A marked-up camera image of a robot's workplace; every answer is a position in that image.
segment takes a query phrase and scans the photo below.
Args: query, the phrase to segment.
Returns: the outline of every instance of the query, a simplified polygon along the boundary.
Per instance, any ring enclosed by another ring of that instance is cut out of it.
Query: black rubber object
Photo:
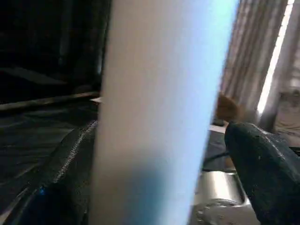
[[[300,158],[277,135],[232,122],[225,133],[240,181],[264,225],[300,224]]]
[[[69,133],[36,171],[4,225],[76,225],[88,208],[97,121]]]

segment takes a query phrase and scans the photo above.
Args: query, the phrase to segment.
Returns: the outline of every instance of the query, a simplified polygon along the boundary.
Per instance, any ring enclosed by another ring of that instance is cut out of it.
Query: black fabric
[[[60,142],[98,117],[91,101],[45,106],[0,118],[0,214],[31,183]]]
[[[5,225],[80,224],[88,207],[97,121],[69,133],[36,171]]]

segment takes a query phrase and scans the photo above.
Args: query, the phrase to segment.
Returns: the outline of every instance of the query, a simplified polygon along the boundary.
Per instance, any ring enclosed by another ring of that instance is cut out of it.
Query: beige curtain
[[[240,0],[221,92],[253,120],[287,0]]]

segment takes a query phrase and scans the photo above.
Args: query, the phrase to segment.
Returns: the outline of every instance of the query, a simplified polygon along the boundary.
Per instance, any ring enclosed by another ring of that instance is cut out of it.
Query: black cloth
[[[61,141],[74,129],[97,120],[91,101],[45,106],[0,118],[0,214],[30,183]]]

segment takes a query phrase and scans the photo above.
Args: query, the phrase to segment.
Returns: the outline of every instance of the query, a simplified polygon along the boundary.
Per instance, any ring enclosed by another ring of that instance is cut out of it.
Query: white cylinder
[[[237,4],[113,1],[90,224],[187,224]]]

